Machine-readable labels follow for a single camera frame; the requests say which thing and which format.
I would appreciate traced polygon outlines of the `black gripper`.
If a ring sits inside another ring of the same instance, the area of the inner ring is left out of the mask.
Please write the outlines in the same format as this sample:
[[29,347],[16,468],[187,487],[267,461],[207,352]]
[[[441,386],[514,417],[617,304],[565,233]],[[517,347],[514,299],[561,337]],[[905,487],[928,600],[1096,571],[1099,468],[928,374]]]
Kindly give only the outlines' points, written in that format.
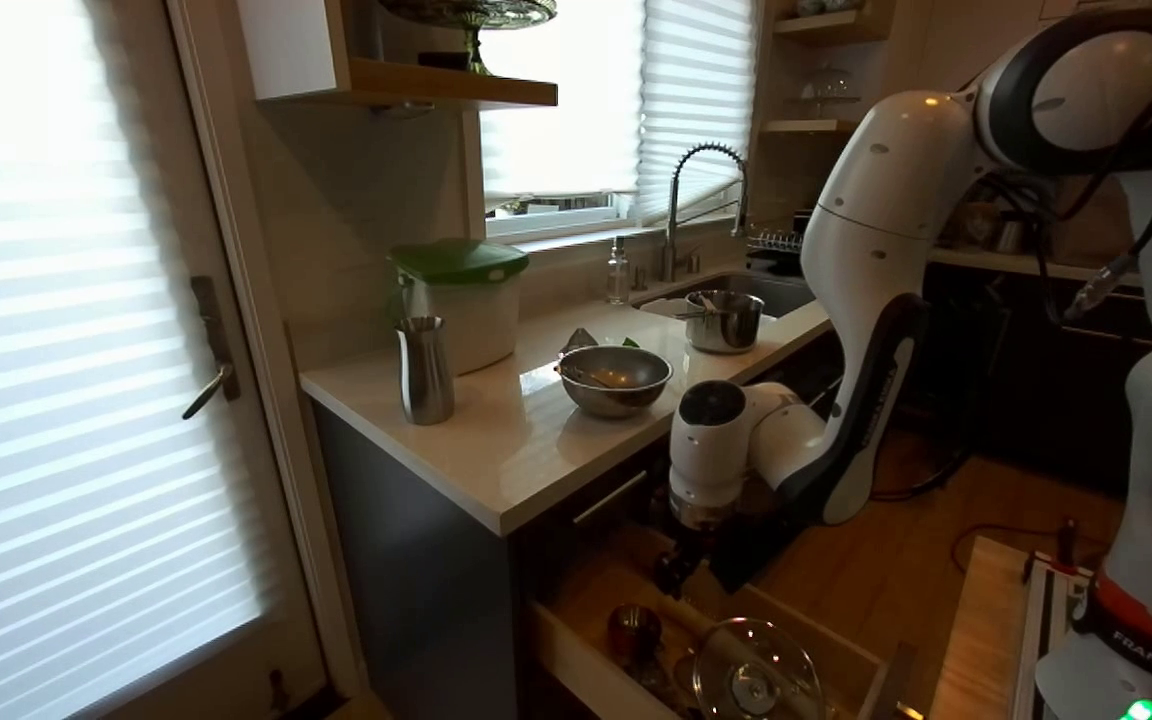
[[654,558],[654,580],[665,597],[682,597],[684,583],[713,558],[721,528],[689,528],[677,514],[665,518],[669,542]]

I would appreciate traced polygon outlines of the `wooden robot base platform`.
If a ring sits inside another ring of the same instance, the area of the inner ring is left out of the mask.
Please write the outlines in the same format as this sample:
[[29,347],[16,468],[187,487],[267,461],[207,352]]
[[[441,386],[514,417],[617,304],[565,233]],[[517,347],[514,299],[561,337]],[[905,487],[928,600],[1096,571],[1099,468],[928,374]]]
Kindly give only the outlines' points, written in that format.
[[1085,566],[1048,550],[975,539],[931,691],[931,720],[1051,720],[1037,691],[1037,660],[1070,630]]

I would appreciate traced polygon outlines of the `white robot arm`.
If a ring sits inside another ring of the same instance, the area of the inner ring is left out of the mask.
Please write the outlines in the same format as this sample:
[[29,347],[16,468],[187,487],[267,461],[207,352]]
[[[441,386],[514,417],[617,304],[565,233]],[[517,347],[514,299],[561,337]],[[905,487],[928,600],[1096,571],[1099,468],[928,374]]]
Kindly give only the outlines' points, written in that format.
[[[1152,0],[1081,0],[956,89],[875,98],[834,159],[799,273],[841,345],[824,409],[696,385],[674,506],[718,580],[757,580],[804,528],[855,514],[931,340],[931,308],[997,280],[1057,321],[1125,287],[1152,324]],[[1152,347],[1125,374],[1125,514],[1074,627],[1037,660],[1057,720],[1152,720]]]

